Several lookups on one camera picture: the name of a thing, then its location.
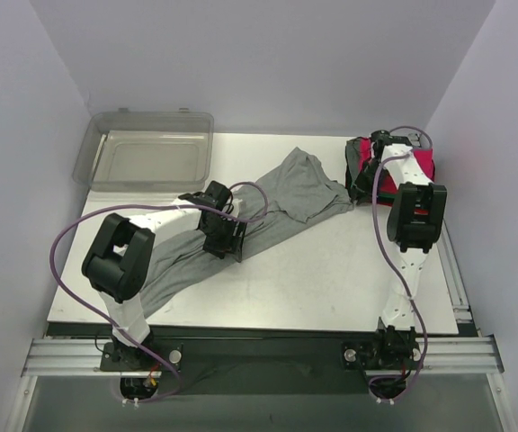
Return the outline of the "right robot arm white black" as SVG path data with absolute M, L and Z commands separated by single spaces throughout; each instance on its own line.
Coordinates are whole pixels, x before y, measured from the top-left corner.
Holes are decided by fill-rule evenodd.
M 423 319 L 416 310 L 424 263 L 442 232 L 447 189 L 424 172 L 417 150 L 402 143 L 374 146 L 372 157 L 362 164 L 352 180 L 350 197 L 355 203 L 370 203 L 372 223 L 380 252 L 394 276 L 380 322 L 396 330 L 411 330 Z M 387 173 L 397 188 L 386 223 L 388 241 L 397 253 L 389 256 L 378 220 L 380 180 Z

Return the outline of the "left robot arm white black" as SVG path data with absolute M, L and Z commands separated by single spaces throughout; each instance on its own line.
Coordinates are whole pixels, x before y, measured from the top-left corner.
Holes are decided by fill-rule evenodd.
M 185 247 L 181 236 L 194 234 L 202 242 L 195 250 L 205 258 L 242 259 L 246 225 L 217 213 L 188 209 L 188 204 L 211 206 L 201 197 L 184 194 L 169 211 L 124 217 L 111 213 L 103 220 L 82 264 L 82 274 L 100 294 L 115 321 L 113 338 L 123 344 L 121 360 L 135 371 L 147 368 L 153 348 L 147 343 L 147 324 L 139 292 L 143 288 L 153 250 Z

